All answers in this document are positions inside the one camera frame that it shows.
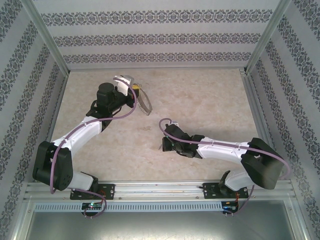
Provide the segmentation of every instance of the floor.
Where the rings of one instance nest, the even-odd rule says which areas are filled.
[[[146,116],[137,108],[127,118],[112,121],[73,157],[75,171],[114,181],[219,180],[225,171],[239,166],[162,152],[159,120],[171,118],[189,135],[222,141],[248,142],[258,136],[238,69],[123,69],[71,72],[52,140],[82,121],[98,86],[115,83],[115,75],[134,77],[153,111]],[[129,110],[123,107],[118,115]]]

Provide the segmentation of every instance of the damask pattern stripe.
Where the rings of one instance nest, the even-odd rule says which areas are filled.
[[[101,11],[41,14],[47,26],[164,24],[164,23],[266,23],[273,11],[245,10],[159,10]]]
[[[58,47],[152,44],[256,44],[260,33],[129,34],[54,37]]]
[[[279,78],[283,93],[288,100],[294,119],[298,128],[300,129],[300,133],[302,134],[302,139],[304,140],[307,150],[311,155],[313,165],[318,170],[317,174],[320,175],[320,144],[317,142],[315,132],[311,128],[309,119],[304,112],[304,107],[300,103],[294,85],[291,83],[285,66],[277,52],[274,43],[271,40],[265,46],[265,50],[268,53],[272,66],[277,77]]]
[[[291,56],[295,61],[295,65],[298,67],[306,86],[309,88],[309,92],[312,98],[315,100],[315,104],[318,105],[320,111],[320,81],[319,73],[314,68],[314,64],[310,61],[307,52],[305,51],[302,43],[292,26],[284,16],[278,24],[278,30],[284,39],[287,48],[289,49]]]
[[[320,7],[315,0],[294,0],[304,20],[310,26],[316,39],[320,41]]]
[[[26,30],[23,33],[19,44],[14,50],[12,58],[10,58],[9,63],[6,65],[0,80],[0,111],[2,111],[2,106],[5,104],[8,94],[11,92],[13,83],[17,80],[18,73],[21,70],[23,63],[29,53],[31,46],[36,39],[38,31],[32,21],[28,24]]]
[[[3,178],[3,174],[6,171],[6,165],[11,157],[13,147],[16,145],[16,140],[20,133],[22,124],[28,113],[29,106],[36,92],[38,82],[46,66],[49,58],[50,51],[46,45],[44,45],[40,51],[40,54],[35,62],[34,68],[31,72],[29,80],[23,90],[17,110],[14,112],[14,117],[9,125],[7,134],[4,136],[0,149],[0,180]]]
[[[320,212],[318,207],[316,206],[316,199],[313,197],[313,192],[310,190],[310,184],[307,181],[307,175],[305,170],[301,167],[301,161],[297,154],[297,150],[295,144],[290,136],[290,132],[288,131],[287,123],[284,119],[283,113],[280,109],[279,102],[277,100],[276,94],[271,86],[269,76],[267,71],[261,61],[258,60],[255,65],[260,80],[262,81],[262,85],[265,91],[265,94],[268,98],[268,102],[270,104],[271,111],[273,113],[274,120],[277,124],[277,128],[280,133],[281,140],[283,141],[284,149],[287,153],[287,157],[291,163],[291,167],[293,169],[293,175],[296,178],[297,185],[299,190],[301,191],[301,196],[303,197],[303,202],[306,206],[306,210],[309,213],[309,219],[312,222],[312,225],[315,228],[315,234],[318,238],[320,238]],[[257,92],[256,84],[253,81],[253,85],[255,87],[255,91]]]
[[[7,0],[0,10],[0,43],[4,40],[11,24],[16,20],[22,4],[19,0]]]
[[[251,52],[165,52],[64,55],[67,64],[248,61]]]
[[[10,188],[9,195],[7,196],[7,201],[4,204],[4,211],[1,213],[0,219],[0,239],[6,239],[6,234],[8,233],[9,226],[11,224],[14,210],[17,207],[18,197],[21,193],[21,188],[23,186],[23,182],[26,177],[26,173],[30,164],[30,160],[34,154],[35,145],[37,143],[37,138],[40,134],[41,127],[45,120],[46,111],[50,102],[51,95],[55,88],[55,84],[57,82],[57,77],[59,75],[60,69],[58,64],[55,63],[52,71],[50,73],[50,77],[48,79],[47,85],[45,87],[43,96],[41,98],[40,105],[38,107],[36,116],[34,118],[33,125],[31,127],[30,134],[27,138],[27,142],[25,148],[23,149],[23,154],[19,161],[19,165],[17,168],[17,172],[14,175],[14,181],[12,182],[12,187]],[[62,82],[60,87],[60,93],[62,91],[64,83]],[[54,107],[54,111],[56,111],[58,101]]]

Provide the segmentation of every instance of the enclosure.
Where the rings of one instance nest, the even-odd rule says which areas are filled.
[[[320,238],[319,4],[1,0],[1,239]],[[152,112],[113,120],[72,156],[75,171],[115,184],[106,213],[84,219],[88,201],[34,181],[37,149],[78,125],[99,85],[120,75]],[[290,178],[256,187],[224,217],[199,186],[239,166],[163,152],[162,118],[190,136],[260,138]]]

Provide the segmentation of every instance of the perforated panel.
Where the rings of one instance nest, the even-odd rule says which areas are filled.
[[[80,212],[81,203],[38,203],[35,212]],[[220,201],[214,202],[108,202],[106,212],[202,212],[222,211]]]
[[[37,203],[35,205],[35,212],[79,212],[81,210],[81,202],[70,203]]]

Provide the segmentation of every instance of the black bracket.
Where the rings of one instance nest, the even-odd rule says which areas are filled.
[[[114,184],[99,184],[98,190],[96,193],[103,195],[106,200],[113,200],[114,196],[115,196],[115,188],[116,188],[116,185],[114,185]],[[70,199],[71,200],[100,200],[101,201],[101,198],[96,195],[84,193],[81,191],[73,191],[73,190],[71,190]]]
[[[235,199],[237,198],[236,193],[238,193],[239,199],[248,198],[248,189],[243,187],[238,191],[230,193],[228,196],[221,193],[218,182],[205,182],[202,184],[204,199]]]

